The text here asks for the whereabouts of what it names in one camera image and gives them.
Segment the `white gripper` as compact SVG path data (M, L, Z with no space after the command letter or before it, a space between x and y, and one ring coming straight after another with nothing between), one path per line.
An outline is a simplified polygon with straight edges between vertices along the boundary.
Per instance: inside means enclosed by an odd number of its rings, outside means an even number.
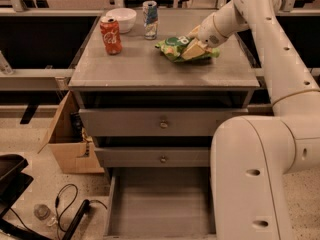
M187 34L187 37L194 39L182 52L181 57L184 60L190 60L203 55L207 45L212 48L220 46L229 38L227 33L229 27L227 16L220 13L210 14L200 25Z

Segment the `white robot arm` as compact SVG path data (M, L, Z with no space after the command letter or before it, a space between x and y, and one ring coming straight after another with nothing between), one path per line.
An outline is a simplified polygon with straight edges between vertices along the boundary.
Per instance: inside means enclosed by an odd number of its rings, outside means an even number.
M250 30L272 105L216 130L210 155L217 240L293 240L283 176L320 161L320 90L276 13L281 0L231 0L192 31L210 47Z

